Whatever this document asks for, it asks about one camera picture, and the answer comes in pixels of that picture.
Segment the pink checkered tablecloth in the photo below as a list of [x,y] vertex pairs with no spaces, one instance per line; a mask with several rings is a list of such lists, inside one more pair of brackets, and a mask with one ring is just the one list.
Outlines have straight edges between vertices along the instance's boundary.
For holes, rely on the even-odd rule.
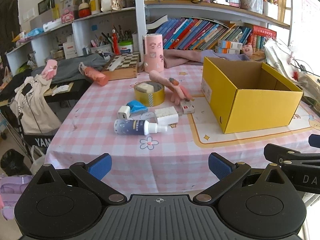
[[[192,95],[201,94],[202,66],[181,65],[165,69],[164,75],[179,80]],[[167,133],[147,136],[115,134],[113,125],[117,111],[134,100],[134,84],[146,80],[149,80],[148,74],[143,72],[135,79],[110,81],[104,87],[92,84],[54,136],[47,150],[46,163],[62,169],[75,162],[88,163],[103,153],[109,153],[112,169],[102,181],[130,195],[208,188],[218,181],[208,168],[211,152],[217,152],[233,163],[244,161],[254,168],[264,168],[268,164],[263,156],[267,143],[306,153],[319,151],[308,144],[310,134],[320,134],[312,128],[273,138],[239,139],[223,146],[202,147],[195,142],[190,115],[180,117],[179,123],[169,126]],[[171,104],[169,93],[166,93],[166,105],[155,108]]]

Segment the gray ribbed plate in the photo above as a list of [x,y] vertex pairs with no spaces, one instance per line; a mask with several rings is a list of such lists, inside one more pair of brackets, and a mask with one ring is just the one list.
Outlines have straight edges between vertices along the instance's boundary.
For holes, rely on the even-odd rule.
[[[212,208],[187,195],[133,195],[129,203],[109,207],[102,219],[70,240],[252,240],[227,228]],[[283,240],[299,240],[298,236]]]

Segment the purple book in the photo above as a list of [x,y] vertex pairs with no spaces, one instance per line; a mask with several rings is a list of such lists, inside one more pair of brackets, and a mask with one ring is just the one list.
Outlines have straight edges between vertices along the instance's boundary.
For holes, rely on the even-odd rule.
[[178,27],[185,21],[186,19],[185,18],[181,18],[177,24],[171,29],[171,31],[168,32],[168,34],[164,37],[163,39],[163,44],[165,44],[168,39],[171,38],[172,34],[175,32],[176,29],[178,29]]

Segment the white eraser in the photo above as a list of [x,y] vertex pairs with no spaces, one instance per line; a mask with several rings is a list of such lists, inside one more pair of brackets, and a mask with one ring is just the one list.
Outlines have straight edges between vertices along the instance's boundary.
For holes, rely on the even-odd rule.
[[147,83],[141,83],[137,86],[137,90],[139,92],[142,92],[142,93],[147,93],[147,94],[151,94],[151,93],[154,93],[155,92],[155,88],[154,86],[150,85],[150,84],[147,84]]
[[181,100],[180,106],[183,114],[194,114],[195,112],[195,107],[192,105],[192,101],[187,102],[186,100]]
[[129,117],[130,117],[130,107],[129,106],[121,106],[118,111],[118,119],[128,120]]
[[174,106],[155,110],[156,122],[160,125],[170,125],[179,122],[179,115]]

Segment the white tote bag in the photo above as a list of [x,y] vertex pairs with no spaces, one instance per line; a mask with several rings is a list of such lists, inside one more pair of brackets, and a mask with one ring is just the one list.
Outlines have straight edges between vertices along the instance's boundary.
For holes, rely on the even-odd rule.
[[[41,157],[39,157],[38,159],[35,160],[34,158],[34,151],[35,151],[35,148],[38,150],[38,152],[41,154]],[[32,160],[33,160],[33,164],[31,165],[31,168],[30,168],[30,171],[32,173],[32,175],[35,175],[39,169],[41,168],[41,166],[44,164],[44,159],[45,159],[45,155],[44,153],[39,149],[38,146],[35,146],[35,145],[32,145],[31,147],[31,157],[32,157]]]

